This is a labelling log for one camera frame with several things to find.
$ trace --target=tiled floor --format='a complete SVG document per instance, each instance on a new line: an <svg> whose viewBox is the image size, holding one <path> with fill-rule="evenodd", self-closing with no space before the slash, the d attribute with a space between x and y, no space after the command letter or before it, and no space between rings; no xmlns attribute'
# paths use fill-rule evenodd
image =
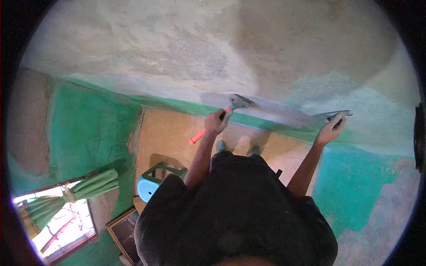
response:
<svg viewBox="0 0 426 266"><path fill-rule="evenodd" d="M203 127L204 117L158 109L147 110L142 123L135 182L143 172L161 161L173 168L189 168L199 142L190 145L188 140ZM227 149L235 155L249 155L250 147L259 145L261 156L271 169L275 172L282 170L279 179L284 185L288 184L311 148L310 144L300 140L231 123L216 138L216 142L218 140L225 141ZM216 153L216 142L212 156ZM316 180L317 171L307 195L312 195Z"/></svg>

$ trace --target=window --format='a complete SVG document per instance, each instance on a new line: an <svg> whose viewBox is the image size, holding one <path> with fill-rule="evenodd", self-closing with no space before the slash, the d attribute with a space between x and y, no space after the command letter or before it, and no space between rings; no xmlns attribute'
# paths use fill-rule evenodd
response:
<svg viewBox="0 0 426 266"><path fill-rule="evenodd" d="M67 187L71 188L79 182L73 182ZM65 186L57 186L16 197L14 203L33 197L62 196L63 190ZM57 263L93 240L95 235L87 200L82 199L76 203L66 203L32 242L41 257L50 263Z"/></svg>

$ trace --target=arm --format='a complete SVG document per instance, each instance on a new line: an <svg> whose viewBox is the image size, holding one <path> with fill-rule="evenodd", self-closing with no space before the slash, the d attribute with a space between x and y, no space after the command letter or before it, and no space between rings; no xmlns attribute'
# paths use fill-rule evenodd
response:
<svg viewBox="0 0 426 266"><path fill-rule="evenodd" d="M321 128L311 150L287 185L288 190L291 191L294 197L303 197L306 195L324 146L342 133L345 123L345 114L338 113Z"/></svg>
<svg viewBox="0 0 426 266"><path fill-rule="evenodd" d="M203 183L209 173L210 157L214 141L217 135L228 125L228 120L233 110L226 113L223 120L220 120L219 117L223 112L224 110L220 109L216 113L211 113L206 117L204 122L204 136L201 138L200 146L198 146L192 164L184 178L184 183L189 189Z"/></svg>

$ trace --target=curtain tie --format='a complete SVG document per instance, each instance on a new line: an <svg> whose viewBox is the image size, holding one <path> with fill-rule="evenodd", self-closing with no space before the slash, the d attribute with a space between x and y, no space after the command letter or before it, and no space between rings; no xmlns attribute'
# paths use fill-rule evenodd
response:
<svg viewBox="0 0 426 266"><path fill-rule="evenodd" d="M77 200L74 197L74 194L69 188L66 188L65 191L62 191L62 194L67 198L69 203L76 203Z"/></svg>

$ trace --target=paint scraper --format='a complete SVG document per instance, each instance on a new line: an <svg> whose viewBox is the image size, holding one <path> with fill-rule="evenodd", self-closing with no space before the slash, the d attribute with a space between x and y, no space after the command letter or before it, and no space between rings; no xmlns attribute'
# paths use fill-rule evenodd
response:
<svg viewBox="0 0 426 266"><path fill-rule="evenodd" d="M253 101L245 97L242 97L241 95L238 95L238 94L230 94L229 101L231 102L231 105L220 115L219 117L220 120L223 120L223 118L225 117L225 114L229 112L230 110L235 110L237 108L249 108L254 106ZM189 139L189 143L191 145L194 145L204 135L204 133L205 133L205 129L200 130L200 132L198 132L194 137Z"/></svg>

